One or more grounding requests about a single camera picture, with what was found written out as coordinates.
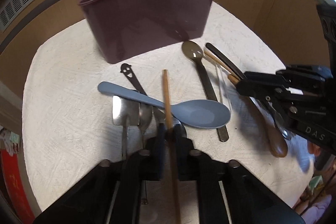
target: brown plastic spoon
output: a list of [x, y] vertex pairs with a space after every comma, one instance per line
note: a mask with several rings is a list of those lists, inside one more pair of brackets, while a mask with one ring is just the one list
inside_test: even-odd
[[[203, 51], [201, 47], [197, 45], [195, 42], [188, 40], [188, 41], [183, 42], [182, 51], [183, 51], [183, 54], [188, 59], [190, 59], [191, 61], [195, 63], [196, 70], [199, 75], [199, 78], [201, 79], [201, 83], [202, 83], [207, 99], [218, 102], [216, 94], [213, 90], [212, 84], [210, 82], [209, 75], [205, 67], [202, 64]], [[229, 139], [226, 126], [217, 128], [217, 134], [218, 134], [219, 140], [222, 142], [226, 142]]]

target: black handle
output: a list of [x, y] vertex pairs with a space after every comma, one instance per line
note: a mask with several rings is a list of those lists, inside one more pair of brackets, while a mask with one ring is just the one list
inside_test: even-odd
[[[205, 67], [202, 64], [202, 61], [200, 60], [199, 62], [195, 62], [195, 64], [196, 64], [196, 69], [197, 69], [199, 78], [201, 79], [201, 83], [202, 83], [207, 99], [218, 102], [216, 94], [213, 90], [209, 75]], [[226, 126], [217, 128], [217, 134], [221, 142], [226, 142], [229, 139], [229, 134], [227, 132]]]
[[210, 82], [209, 79], [209, 75], [205, 69], [205, 67], [203, 66], [202, 62], [195, 62], [196, 64], [196, 69], [199, 75], [199, 78], [201, 79], [201, 83], [205, 92], [205, 95], [207, 97], [208, 100], [213, 100], [213, 101], [217, 101], [217, 97], [216, 94], [213, 90], [212, 84]]
[[226, 66], [228, 66], [240, 79], [246, 79], [244, 73], [227, 58], [219, 49], [217, 49], [213, 44], [206, 43], [205, 47], [211, 51], [217, 58], [222, 61]]
[[126, 78], [131, 82], [131, 84], [138, 90], [141, 94], [147, 95], [146, 92], [143, 90], [142, 86], [139, 83], [139, 80], [135, 76], [131, 65], [127, 63], [123, 63], [120, 67], [120, 72], [123, 73]]

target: cable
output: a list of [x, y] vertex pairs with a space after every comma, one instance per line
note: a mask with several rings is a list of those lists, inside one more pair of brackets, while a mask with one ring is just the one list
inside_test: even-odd
[[302, 213], [300, 213], [300, 216], [302, 216], [305, 212], [307, 212], [307, 210], [309, 208], [311, 208], [311, 206], [314, 204], [314, 202], [317, 200], [317, 198], [322, 194], [322, 192], [325, 190], [325, 188], [329, 185], [329, 183], [332, 181], [332, 179], [334, 178], [334, 176], [336, 175], [336, 170], [334, 171], [334, 173], [331, 175], [331, 177], [328, 179], [328, 181], [326, 182], [326, 184], [323, 186], [323, 188], [321, 189], [321, 191], [316, 195], [316, 197], [308, 203], [308, 206], [306, 209], [303, 210]]

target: wooden spoon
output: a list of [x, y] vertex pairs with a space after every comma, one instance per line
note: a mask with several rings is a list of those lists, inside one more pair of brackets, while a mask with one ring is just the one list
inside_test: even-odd
[[[237, 85], [239, 80], [235, 78], [233, 75], [228, 75], [227, 77], [234, 86]], [[258, 108], [259, 111], [256, 111], [258, 113], [258, 116], [260, 117], [260, 120], [262, 121], [263, 128], [265, 129], [266, 136], [268, 139], [269, 144], [269, 150], [271, 154], [274, 157], [278, 158], [284, 158], [286, 157], [288, 153], [288, 145], [283, 138], [281, 132], [275, 127], [274, 123], [271, 121], [266, 121], [265, 117], [261, 114], [261, 107], [258, 106], [258, 104], [254, 104], [251, 100], [248, 101], [248, 105], [252, 107], [254, 105]]]

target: red object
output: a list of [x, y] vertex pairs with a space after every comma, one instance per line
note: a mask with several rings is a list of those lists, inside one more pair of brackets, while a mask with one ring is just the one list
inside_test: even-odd
[[105, 60], [115, 64], [201, 37], [212, 0], [81, 0]]
[[11, 157], [7, 151], [2, 150], [1, 164], [7, 192], [19, 219], [23, 224], [32, 224], [35, 217], [22, 186], [16, 155]]

